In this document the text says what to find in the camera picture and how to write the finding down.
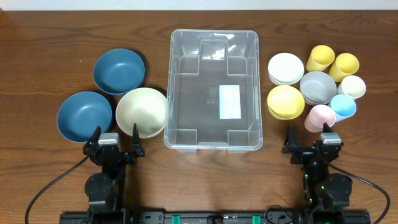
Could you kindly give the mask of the cream beige bowl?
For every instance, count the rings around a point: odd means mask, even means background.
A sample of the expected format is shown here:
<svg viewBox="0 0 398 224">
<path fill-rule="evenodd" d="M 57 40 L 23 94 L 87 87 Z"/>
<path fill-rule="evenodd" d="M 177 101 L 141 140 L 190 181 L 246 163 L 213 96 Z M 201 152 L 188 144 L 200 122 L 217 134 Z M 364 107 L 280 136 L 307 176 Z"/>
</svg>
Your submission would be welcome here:
<svg viewBox="0 0 398 224">
<path fill-rule="evenodd" d="M 141 138 L 153 138 L 165 127 L 167 99 L 153 88 L 137 88 L 126 93 L 116 107 L 116 122 L 132 136 L 136 124 Z"/>
</svg>

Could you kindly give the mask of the pink cup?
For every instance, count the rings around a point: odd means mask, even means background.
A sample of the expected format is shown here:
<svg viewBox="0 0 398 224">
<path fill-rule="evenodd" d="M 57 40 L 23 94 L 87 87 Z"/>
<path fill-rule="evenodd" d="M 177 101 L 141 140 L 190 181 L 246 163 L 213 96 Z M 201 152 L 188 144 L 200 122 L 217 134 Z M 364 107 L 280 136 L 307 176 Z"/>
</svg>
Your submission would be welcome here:
<svg viewBox="0 0 398 224">
<path fill-rule="evenodd" d="M 327 105 L 314 106 L 304 121 L 306 130 L 311 133 L 322 131 L 323 124 L 332 127 L 336 121 L 335 112 Z"/>
</svg>

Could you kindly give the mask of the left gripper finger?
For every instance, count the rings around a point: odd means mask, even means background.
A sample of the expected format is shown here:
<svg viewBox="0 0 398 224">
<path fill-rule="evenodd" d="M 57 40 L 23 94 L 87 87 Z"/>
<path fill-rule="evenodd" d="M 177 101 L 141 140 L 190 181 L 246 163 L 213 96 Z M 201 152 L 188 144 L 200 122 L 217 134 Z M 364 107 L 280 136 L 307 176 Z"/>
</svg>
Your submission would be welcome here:
<svg viewBox="0 0 398 224">
<path fill-rule="evenodd" d="M 133 130 L 132 130 L 132 147 L 136 157 L 144 157 L 145 150 L 141 143 L 141 139 L 139 137 L 139 132 L 137 128 L 137 124 L 134 123 Z"/>
<path fill-rule="evenodd" d="M 89 156 L 95 153 L 99 149 L 98 141 L 101 136 L 101 127 L 97 126 L 94 133 L 91 135 L 89 140 L 83 146 L 83 153 L 86 156 Z"/>
</svg>

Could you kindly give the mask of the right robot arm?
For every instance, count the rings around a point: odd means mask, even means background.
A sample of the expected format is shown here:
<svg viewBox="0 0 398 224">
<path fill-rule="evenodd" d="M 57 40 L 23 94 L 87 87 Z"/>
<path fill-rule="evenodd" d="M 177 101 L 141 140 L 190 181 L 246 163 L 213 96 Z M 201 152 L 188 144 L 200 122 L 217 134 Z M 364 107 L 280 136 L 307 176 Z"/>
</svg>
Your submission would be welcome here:
<svg viewBox="0 0 398 224">
<path fill-rule="evenodd" d="M 337 159 L 344 145 L 340 136 L 323 124 L 319 140 L 312 146 L 299 146 L 292 125 L 282 147 L 290 154 L 290 163 L 302 166 L 303 192 L 310 206 L 294 212 L 292 223 L 343 223 L 343 209 L 349 206 L 353 181 L 347 175 L 330 173 L 330 162 Z"/>
</svg>

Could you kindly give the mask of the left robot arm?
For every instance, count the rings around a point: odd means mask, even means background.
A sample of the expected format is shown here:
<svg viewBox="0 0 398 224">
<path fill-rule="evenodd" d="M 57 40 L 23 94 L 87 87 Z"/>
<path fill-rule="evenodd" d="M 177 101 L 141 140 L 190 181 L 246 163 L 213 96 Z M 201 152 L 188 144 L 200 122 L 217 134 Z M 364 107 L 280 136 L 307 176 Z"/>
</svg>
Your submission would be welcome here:
<svg viewBox="0 0 398 224">
<path fill-rule="evenodd" d="M 101 167 L 85 183 L 88 223 L 131 223 L 133 216 L 123 207 L 126 166 L 145 156 L 137 125 L 133 125 L 132 149 L 122 152 L 117 133 L 102 133 L 98 126 L 83 147 L 84 155 Z"/>
</svg>

